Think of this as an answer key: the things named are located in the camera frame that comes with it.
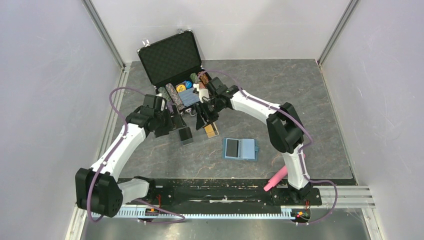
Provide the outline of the blue leather card holder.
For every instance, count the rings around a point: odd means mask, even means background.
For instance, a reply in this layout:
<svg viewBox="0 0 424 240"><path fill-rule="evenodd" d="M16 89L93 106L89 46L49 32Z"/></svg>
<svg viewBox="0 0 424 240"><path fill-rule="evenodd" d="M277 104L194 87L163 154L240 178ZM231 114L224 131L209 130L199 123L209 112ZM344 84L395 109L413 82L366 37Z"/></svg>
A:
<svg viewBox="0 0 424 240"><path fill-rule="evenodd" d="M226 139L239 140L238 157L225 157ZM256 139L253 138L229 138L225 137L222 141L222 158L236 161L257 162L259 155L259 146Z"/></svg>

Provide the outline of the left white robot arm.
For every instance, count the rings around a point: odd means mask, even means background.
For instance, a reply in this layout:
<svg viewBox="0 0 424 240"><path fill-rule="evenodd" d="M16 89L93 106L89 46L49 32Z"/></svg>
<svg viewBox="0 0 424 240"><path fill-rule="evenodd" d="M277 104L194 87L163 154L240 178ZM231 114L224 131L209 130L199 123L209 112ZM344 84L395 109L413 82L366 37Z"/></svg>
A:
<svg viewBox="0 0 424 240"><path fill-rule="evenodd" d="M135 200L145 204L157 198L154 181L145 177L119 183L120 174L136 148L153 133L155 137L168 135L183 127L179 115L173 115L167 100L147 94L143 104L127 117L111 146L90 167L80 168L75 174L76 204L88 213L114 217L121 206Z"/></svg>

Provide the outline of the black credit card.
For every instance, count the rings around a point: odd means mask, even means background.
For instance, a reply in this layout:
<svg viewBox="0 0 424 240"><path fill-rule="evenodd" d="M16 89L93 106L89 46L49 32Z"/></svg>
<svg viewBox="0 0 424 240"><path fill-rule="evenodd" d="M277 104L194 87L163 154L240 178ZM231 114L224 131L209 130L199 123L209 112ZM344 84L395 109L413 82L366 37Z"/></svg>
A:
<svg viewBox="0 0 424 240"><path fill-rule="evenodd" d="M239 157L239 140L227 138L225 141L225 157Z"/></svg>

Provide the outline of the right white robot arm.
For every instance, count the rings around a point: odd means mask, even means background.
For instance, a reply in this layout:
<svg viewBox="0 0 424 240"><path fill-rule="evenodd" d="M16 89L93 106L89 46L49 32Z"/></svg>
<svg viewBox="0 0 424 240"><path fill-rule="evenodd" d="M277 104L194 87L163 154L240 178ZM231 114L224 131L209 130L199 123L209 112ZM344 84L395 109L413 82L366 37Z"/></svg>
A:
<svg viewBox="0 0 424 240"><path fill-rule="evenodd" d="M282 153L288 175L288 196L295 204L309 198L313 185L305 167L304 136L309 137L294 106L264 101L247 93L236 85L227 87L215 77L204 81L208 92L195 104L196 128L204 128L215 122L219 112L225 108L243 112L263 122L272 146Z"/></svg>

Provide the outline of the clear card box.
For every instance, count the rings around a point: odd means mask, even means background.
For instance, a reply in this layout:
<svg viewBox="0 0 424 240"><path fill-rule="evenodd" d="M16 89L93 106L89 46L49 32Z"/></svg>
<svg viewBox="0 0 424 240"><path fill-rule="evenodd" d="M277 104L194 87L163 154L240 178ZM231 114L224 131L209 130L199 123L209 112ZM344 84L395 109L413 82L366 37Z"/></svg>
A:
<svg viewBox="0 0 424 240"><path fill-rule="evenodd" d="M194 130L191 130L191 132L192 132L192 136L193 136L193 142L192 143L203 142L207 139L210 139L210 138L207 137L204 128L201 128L200 130L194 129Z"/></svg>

